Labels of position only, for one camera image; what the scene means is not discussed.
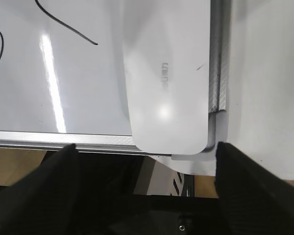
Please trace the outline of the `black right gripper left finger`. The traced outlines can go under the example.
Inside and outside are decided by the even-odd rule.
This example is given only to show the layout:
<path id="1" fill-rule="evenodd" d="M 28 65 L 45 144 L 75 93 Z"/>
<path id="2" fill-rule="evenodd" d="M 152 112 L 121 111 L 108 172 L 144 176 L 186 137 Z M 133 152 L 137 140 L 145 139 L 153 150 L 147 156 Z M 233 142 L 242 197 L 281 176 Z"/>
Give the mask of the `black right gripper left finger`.
<path id="1" fill-rule="evenodd" d="M 65 234 L 78 190 L 78 151 L 71 144 L 0 191 L 0 235 Z"/>

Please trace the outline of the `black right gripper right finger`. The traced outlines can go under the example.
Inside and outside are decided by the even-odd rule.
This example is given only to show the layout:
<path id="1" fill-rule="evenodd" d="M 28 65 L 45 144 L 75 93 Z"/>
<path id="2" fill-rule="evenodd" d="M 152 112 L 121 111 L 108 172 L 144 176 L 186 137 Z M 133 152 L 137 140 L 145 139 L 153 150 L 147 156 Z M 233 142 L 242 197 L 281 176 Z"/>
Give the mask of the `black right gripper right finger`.
<path id="1" fill-rule="evenodd" d="M 294 235 L 294 186 L 219 142 L 215 187 L 234 235 Z"/>

